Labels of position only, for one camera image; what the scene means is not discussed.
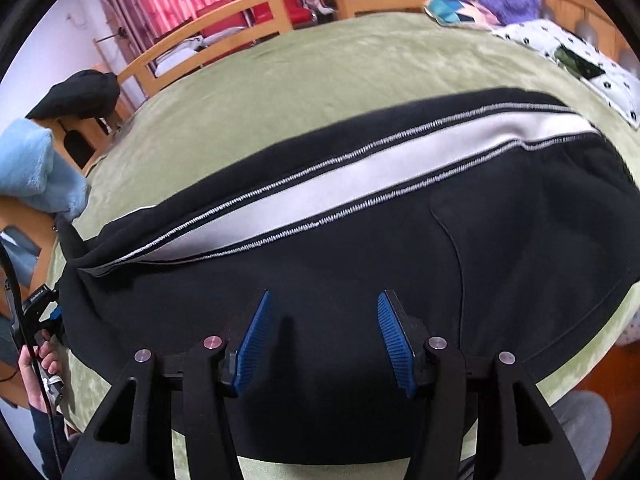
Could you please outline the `person's left hand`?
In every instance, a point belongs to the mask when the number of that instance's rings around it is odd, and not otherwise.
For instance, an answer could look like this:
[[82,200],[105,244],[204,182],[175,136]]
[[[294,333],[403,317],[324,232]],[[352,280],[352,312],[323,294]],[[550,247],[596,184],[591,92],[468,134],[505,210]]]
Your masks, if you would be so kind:
[[21,353],[18,357],[18,369],[24,382],[29,406],[41,413],[45,413],[47,407],[39,387],[40,373],[35,370],[35,361],[32,356],[36,357],[36,361],[50,375],[56,375],[61,371],[61,363],[58,352],[56,352],[51,342],[51,335],[46,330],[42,330],[40,335],[43,343],[39,346],[33,346],[32,351],[29,351],[27,346],[21,348]]

